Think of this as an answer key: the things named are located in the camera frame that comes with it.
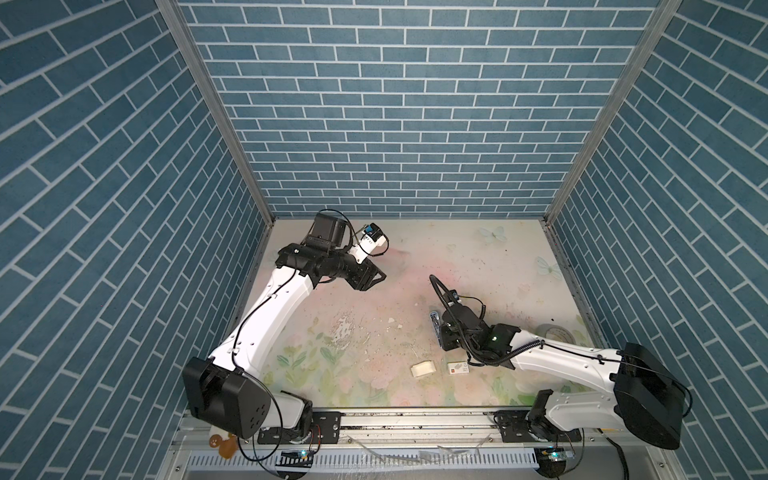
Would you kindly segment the white staple box sleeve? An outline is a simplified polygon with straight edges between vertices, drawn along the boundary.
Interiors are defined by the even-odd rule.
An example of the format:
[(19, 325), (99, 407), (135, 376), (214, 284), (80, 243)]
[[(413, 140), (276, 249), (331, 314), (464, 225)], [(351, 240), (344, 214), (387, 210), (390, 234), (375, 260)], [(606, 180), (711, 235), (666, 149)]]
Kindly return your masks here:
[(464, 375), (470, 372), (470, 367), (467, 361), (448, 362), (447, 370), (450, 375)]

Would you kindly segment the staple box tray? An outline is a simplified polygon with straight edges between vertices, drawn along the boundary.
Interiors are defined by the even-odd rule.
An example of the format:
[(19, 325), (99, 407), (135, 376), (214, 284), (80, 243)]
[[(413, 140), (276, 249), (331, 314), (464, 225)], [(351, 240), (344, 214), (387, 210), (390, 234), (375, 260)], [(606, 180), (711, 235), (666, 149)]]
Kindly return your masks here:
[(410, 372), (414, 378), (422, 378), (435, 373), (436, 367), (433, 361), (427, 360), (412, 365), (410, 367)]

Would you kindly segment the light blue stapler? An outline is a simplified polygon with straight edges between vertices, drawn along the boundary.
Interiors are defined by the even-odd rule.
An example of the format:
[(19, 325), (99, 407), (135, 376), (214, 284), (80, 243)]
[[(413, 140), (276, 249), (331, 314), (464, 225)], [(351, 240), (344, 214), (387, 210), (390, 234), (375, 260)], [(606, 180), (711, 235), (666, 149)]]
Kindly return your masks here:
[(435, 334), (437, 336), (440, 335), (440, 329), (441, 329), (441, 320), (440, 315), (437, 311), (431, 311), (429, 314), (429, 318), (431, 320), (431, 323), (433, 325), (433, 329), (435, 331)]

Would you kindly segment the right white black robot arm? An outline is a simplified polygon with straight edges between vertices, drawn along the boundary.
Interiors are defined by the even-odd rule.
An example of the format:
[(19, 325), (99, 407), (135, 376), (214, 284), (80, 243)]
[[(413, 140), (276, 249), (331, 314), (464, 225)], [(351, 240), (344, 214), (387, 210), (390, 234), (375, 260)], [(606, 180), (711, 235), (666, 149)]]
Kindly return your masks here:
[(583, 386), (578, 393), (536, 394), (525, 417), (534, 437), (555, 441), (572, 431), (619, 429), (660, 449), (679, 448), (692, 396), (647, 348), (632, 342), (620, 349), (583, 347), (489, 325), (438, 277), (429, 281), (444, 308), (432, 318), (443, 350), (462, 349), (474, 367), (543, 373)]

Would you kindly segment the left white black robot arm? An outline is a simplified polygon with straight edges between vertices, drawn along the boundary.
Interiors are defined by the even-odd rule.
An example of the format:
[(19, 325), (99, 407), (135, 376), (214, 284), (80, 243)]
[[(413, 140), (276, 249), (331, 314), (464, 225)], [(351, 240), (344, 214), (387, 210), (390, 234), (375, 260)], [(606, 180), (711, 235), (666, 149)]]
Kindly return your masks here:
[(323, 280), (367, 291), (385, 280), (373, 263), (388, 239), (374, 223), (355, 230), (333, 209), (320, 210), (305, 238), (279, 250), (269, 281), (237, 326), (206, 358), (191, 358), (182, 380), (191, 415), (240, 439), (277, 430), (280, 443), (310, 432), (312, 403), (273, 393), (263, 381), (267, 357), (299, 305)]

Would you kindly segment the clear tape roll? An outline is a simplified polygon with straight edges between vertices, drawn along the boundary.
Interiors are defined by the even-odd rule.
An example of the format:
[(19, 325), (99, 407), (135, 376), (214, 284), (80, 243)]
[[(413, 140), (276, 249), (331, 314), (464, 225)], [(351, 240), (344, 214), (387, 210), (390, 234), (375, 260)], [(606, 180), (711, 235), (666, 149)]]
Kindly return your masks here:
[(570, 330), (554, 324), (539, 325), (535, 330), (535, 334), (548, 340), (567, 344), (576, 343), (576, 339)]

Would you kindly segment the brown white plush toy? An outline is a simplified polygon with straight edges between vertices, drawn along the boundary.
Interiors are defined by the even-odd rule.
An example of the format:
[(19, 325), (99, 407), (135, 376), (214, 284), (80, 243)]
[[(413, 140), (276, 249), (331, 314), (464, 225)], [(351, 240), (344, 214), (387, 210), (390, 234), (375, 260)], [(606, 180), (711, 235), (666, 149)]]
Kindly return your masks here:
[(228, 433), (226, 436), (213, 434), (209, 438), (209, 446), (218, 452), (218, 455), (226, 460), (231, 459), (239, 451), (238, 438)]

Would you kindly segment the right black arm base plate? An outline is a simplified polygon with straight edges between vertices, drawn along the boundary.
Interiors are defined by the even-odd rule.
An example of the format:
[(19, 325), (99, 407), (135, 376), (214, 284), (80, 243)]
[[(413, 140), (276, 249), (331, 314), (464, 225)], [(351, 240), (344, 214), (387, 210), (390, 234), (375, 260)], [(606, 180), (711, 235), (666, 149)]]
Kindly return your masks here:
[(582, 440), (579, 429), (558, 430), (546, 421), (532, 424), (528, 419), (528, 409), (502, 409), (490, 414), (492, 423), (499, 431), (503, 443), (550, 442), (566, 444)]

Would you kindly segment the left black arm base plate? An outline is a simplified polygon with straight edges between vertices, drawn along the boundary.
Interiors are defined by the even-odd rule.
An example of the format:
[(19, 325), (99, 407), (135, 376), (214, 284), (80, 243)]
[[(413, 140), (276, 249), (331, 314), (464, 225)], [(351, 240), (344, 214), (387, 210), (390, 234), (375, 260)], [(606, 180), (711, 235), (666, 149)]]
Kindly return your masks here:
[(314, 442), (321, 445), (337, 444), (341, 431), (342, 413), (340, 411), (317, 411), (311, 416), (304, 415), (296, 427), (280, 429), (273, 427), (262, 429), (258, 433), (259, 445), (307, 444), (311, 435), (318, 434)]

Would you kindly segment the aluminium front rail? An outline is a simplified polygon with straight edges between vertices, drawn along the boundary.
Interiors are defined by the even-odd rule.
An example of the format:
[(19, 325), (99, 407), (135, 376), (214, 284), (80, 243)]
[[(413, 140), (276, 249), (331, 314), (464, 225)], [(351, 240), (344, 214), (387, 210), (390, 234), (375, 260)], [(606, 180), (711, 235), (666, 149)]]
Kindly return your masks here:
[[(330, 449), (501, 449), (532, 448), (536, 469), (416, 470), (370, 473), (188, 472), (194, 453), (214, 452), (213, 434), (226, 434), (189, 415), (182, 419), (162, 463), (161, 479), (681, 479), (684, 472), (674, 453), (647, 446), (631, 434), (609, 429), (588, 429), (582, 440), (566, 444), (550, 442), (503, 443), (490, 414), (496, 407), (459, 408), (351, 408), (340, 411), (341, 431), (337, 444), (321, 445), (310, 437), (307, 457)], [(301, 446), (279, 448), (238, 442), (240, 454), (257, 464), (276, 454), (299, 459)]]

